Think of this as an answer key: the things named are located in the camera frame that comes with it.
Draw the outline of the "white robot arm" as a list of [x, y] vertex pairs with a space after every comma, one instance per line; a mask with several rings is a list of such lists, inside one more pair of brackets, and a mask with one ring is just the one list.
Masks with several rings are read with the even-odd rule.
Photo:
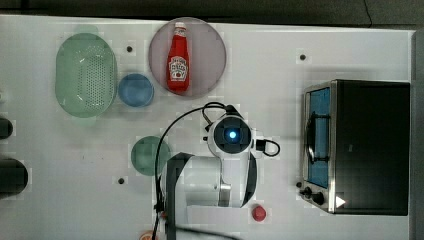
[[166, 240], [183, 240], [190, 206], [242, 208], [257, 185], [257, 131], [238, 113], [226, 113], [210, 125], [209, 156], [180, 152], [171, 157], [162, 175]]

